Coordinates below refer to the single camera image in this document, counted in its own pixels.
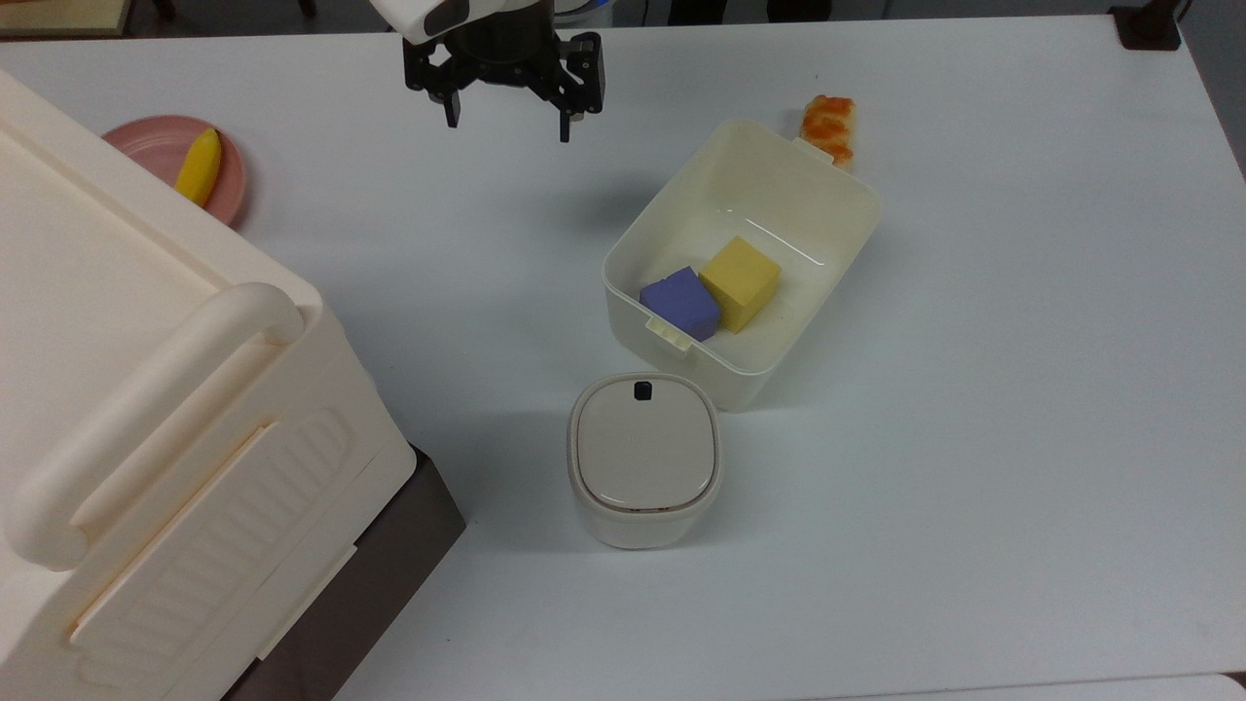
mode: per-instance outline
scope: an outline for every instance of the large white storage container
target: large white storage container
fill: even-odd
[[[415,458],[307,281],[0,72],[0,699],[219,699]]]

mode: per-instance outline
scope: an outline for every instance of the orange food item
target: orange food item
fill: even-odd
[[[800,137],[835,157],[835,164],[852,169],[852,129],[856,127],[856,102],[849,97],[819,95],[805,106]]]

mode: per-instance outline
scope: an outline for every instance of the small white container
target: small white container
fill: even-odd
[[[693,381],[723,411],[745,408],[774,374],[882,213],[878,195],[812,144],[728,121],[693,153],[606,256],[616,337],[658,370]],[[700,268],[735,235],[782,273],[740,332],[694,340],[638,301],[640,288]]]
[[[670,545],[709,508],[723,482],[714,406],[677,376],[602,380],[571,413],[567,472],[598,540],[628,550]]]

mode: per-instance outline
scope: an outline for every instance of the container lid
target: container lid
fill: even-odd
[[[572,418],[588,494],[624,512],[667,512],[700,498],[718,471],[713,408],[680,379],[618,376],[589,388]]]

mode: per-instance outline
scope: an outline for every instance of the yellow banana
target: yellow banana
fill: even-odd
[[[173,188],[202,207],[212,194],[218,172],[221,172],[221,137],[217,129],[209,127],[191,143]]]

